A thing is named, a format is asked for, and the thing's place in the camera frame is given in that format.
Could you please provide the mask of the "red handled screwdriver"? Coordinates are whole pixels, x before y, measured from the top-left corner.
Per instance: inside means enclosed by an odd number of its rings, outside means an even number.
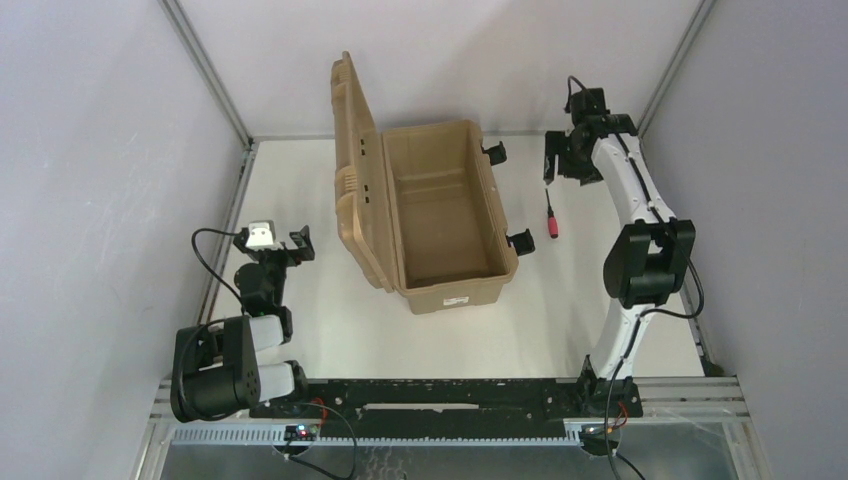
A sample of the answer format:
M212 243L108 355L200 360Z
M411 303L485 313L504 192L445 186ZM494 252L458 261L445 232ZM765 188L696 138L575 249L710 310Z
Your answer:
M544 189L545 197L546 197L546 213L547 213L547 228L548 234L551 239L557 239L559 237L559 226L557 222L557 218L555 216L554 209L552 207L549 189Z

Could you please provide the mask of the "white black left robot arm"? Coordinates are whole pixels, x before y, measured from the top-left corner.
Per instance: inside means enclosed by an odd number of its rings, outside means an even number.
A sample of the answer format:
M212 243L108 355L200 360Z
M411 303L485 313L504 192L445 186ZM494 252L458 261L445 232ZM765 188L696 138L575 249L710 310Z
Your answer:
M223 284L240 313L177 332L170 406L182 423L222 420L274 399L301 401L308 392L297 361L262 363L259 355L293 336L284 287L288 269L315 258L309 227L291 232L292 247L278 240L270 220L228 236L250 259Z

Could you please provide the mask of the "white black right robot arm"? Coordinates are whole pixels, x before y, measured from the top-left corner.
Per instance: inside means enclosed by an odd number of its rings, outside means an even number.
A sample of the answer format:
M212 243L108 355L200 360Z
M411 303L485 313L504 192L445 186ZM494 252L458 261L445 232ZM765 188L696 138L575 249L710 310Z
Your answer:
M662 199L628 115L574 112L572 122L569 133L545 135L544 180L604 183L620 223L603 264L609 310L576 382L575 406L586 416L615 417L619 407L635 410L635 354L649 322L683 286L696 230Z

